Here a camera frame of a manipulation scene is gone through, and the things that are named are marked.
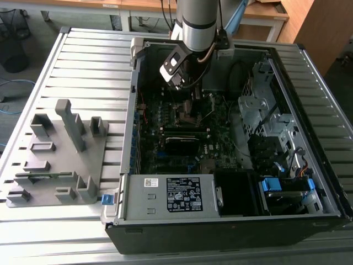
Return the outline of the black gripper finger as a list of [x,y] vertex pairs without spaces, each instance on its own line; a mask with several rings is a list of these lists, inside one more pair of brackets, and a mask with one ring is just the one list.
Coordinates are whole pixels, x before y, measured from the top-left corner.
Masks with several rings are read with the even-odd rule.
[[198,95],[196,92],[191,93],[191,112],[190,116],[194,119],[197,118],[199,109],[200,109],[200,104],[201,104],[201,98],[200,95]]

